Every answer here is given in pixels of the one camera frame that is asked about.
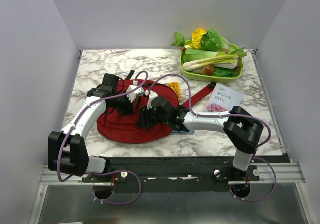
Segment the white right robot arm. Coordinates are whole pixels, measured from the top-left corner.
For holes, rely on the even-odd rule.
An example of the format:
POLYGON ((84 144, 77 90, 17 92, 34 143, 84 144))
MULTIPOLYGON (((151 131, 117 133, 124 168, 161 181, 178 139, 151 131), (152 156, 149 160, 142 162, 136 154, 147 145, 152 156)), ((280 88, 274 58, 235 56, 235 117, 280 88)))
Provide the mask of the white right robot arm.
POLYGON ((233 165, 230 167, 230 175, 236 180, 247 176, 264 129, 262 121, 240 106, 220 113, 196 113, 184 106, 175 108, 164 97, 157 97, 142 107, 136 124, 145 129, 164 124, 175 131, 207 130, 227 134, 236 147, 233 165))

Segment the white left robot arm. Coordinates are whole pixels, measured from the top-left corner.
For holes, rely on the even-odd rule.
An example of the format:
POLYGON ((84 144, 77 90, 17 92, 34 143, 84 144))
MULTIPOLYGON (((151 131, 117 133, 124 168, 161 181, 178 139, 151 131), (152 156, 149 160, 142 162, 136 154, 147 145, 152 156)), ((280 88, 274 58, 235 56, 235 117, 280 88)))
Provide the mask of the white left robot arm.
POLYGON ((127 96, 120 94, 118 84, 124 80, 113 74, 105 74, 102 84, 91 89, 84 105, 72 121, 61 131, 52 131, 48 137, 48 168, 57 171, 59 181, 65 182, 72 176, 93 173, 101 182, 110 178, 111 170, 106 158, 90 156, 86 138, 97 119, 106 112, 108 100, 112 107, 119 108, 127 96))

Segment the red student backpack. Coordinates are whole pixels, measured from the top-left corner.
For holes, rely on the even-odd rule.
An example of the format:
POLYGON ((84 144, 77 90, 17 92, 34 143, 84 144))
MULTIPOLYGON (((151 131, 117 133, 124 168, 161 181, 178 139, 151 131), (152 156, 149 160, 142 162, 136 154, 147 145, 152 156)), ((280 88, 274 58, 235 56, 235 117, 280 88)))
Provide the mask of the red student backpack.
MULTIPOLYGON (((147 90, 151 86, 158 96, 163 96, 170 100, 178 99, 175 92, 164 84, 148 80, 143 88, 144 90, 147 90)), ((189 109, 190 106, 197 104, 210 94, 214 90, 215 86, 216 84, 212 82, 196 93, 189 101, 179 104, 179 106, 184 106, 189 109)), ((151 142, 171 134, 173 129, 164 124, 158 124, 155 127, 148 129, 143 129, 136 125, 136 122, 140 117, 140 108, 147 106, 147 102, 148 98, 146 96, 138 97, 136 101, 133 102, 134 114, 120 116, 117 110, 112 108, 112 103, 108 100, 106 112, 97 119, 97 130, 100 134, 110 140, 130 144, 151 142)))

